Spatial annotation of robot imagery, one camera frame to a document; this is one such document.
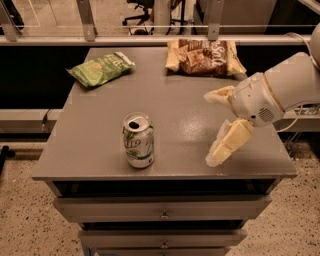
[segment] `silver can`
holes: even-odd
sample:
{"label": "silver can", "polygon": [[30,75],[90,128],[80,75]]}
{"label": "silver can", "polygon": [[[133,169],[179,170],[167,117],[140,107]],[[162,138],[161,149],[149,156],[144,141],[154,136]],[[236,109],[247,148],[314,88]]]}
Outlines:
{"label": "silver can", "polygon": [[145,168],[153,163],[153,126],[148,115],[134,112],[125,117],[123,141],[130,165]]}

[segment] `green chip bag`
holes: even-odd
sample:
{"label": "green chip bag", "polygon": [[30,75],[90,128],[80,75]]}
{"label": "green chip bag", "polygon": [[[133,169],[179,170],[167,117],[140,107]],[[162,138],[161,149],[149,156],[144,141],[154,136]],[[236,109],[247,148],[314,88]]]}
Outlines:
{"label": "green chip bag", "polygon": [[91,88],[121,76],[133,66],[135,64],[123,53],[115,52],[84,62],[68,72],[85,87]]}

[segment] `gray cabinet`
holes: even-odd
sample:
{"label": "gray cabinet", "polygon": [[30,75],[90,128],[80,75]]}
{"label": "gray cabinet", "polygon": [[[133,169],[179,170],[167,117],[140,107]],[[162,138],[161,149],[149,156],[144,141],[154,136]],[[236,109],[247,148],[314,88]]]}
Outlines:
{"label": "gray cabinet", "polygon": [[[88,59],[114,51],[92,48]],[[220,125],[234,116],[203,95],[236,82],[168,74],[166,47],[121,51],[136,67],[95,89],[75,83],[33,179],[46,182],[56,209],[80,225],[84,252],[225,255],[246,237],[246,221],[271,203],[277,184],[296,176],[285,148],[268,126],[223,165],[208,167]],[[123,118],[133,111],[149,114],[155,127],[155,161],[139,170],[122,145]]]}

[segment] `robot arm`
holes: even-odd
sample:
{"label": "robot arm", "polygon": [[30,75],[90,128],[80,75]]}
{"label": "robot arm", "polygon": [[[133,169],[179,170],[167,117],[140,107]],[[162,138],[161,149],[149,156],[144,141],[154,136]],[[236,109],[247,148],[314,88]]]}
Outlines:
{"label": "robot arm", "polygon": [[217,166],[244,145],[255,127],[283,118],[286,111],[304,104],[320,103],[320,24],[310,41],[311,57],[297,53],[264,73],[255,73],[236,87],[205,94],[205,99],[228,107],[236,121],[224,123],[206,158]]}

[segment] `speckled floor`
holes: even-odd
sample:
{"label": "speckled floor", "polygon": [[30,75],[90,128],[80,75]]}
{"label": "speckled floor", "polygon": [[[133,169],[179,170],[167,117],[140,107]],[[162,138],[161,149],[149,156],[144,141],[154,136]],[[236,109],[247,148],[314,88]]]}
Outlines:
{"label": "speckled floor", "polygon": [[[247,222],[248,237],[227,256],[320,255],[317,141],[319,136],[294,144],[298,176],[283,180],[272,192],[272,203],[256,220]],[[44,143],[8,145],[16,156],[7,159],[0,179],[0,255],[82,255],[79,227],[53,208],[54,196],[46,184],[31,179]]]}

